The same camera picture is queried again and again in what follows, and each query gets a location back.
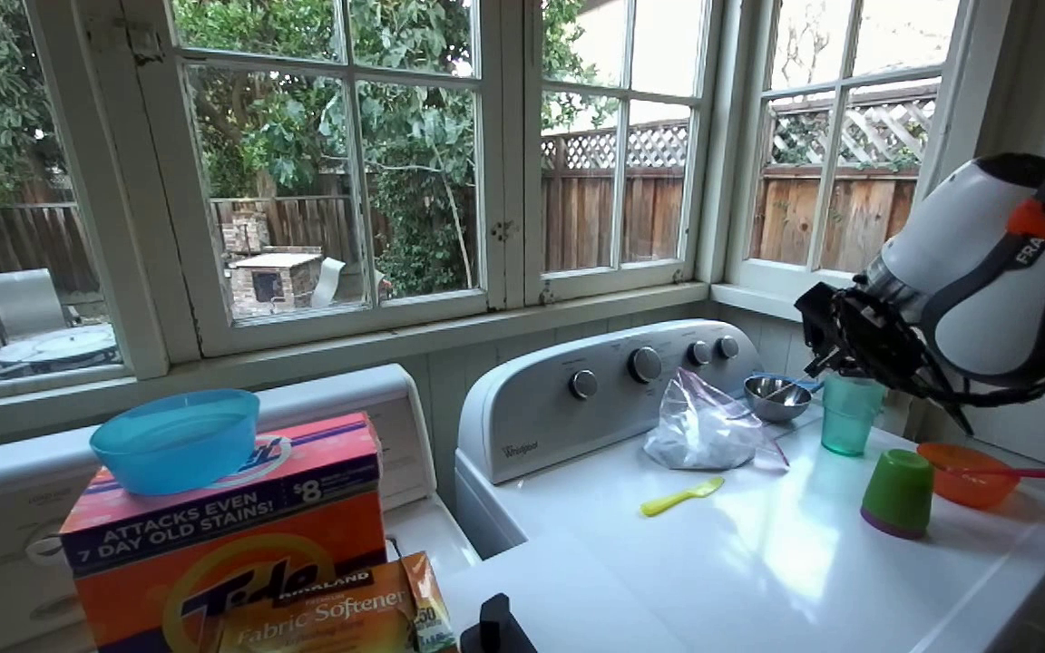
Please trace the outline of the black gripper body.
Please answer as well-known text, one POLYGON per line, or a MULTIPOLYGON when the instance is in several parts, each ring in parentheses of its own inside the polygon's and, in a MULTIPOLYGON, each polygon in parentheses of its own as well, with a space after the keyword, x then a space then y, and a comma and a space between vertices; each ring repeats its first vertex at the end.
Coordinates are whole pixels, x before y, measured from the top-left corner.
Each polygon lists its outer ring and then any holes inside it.
POLYGON ((920 338, 879 299, 856 288, 834 289, 816 282, 794 310, 801 314, 801 338, 814 352, 804 368, 810 379, 825 372, 861 374, 911 395, 948 390, 920 338))

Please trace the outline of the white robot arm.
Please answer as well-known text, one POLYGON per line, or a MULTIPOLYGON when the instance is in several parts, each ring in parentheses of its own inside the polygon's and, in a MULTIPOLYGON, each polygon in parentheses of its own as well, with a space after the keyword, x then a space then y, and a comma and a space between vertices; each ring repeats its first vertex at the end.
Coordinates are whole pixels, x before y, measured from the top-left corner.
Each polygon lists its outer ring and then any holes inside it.
POLYGON ((845 372, 965 408, 1045 395, 1045 156, 961 162, 848 288, 794 310, 810 374, 845 372))

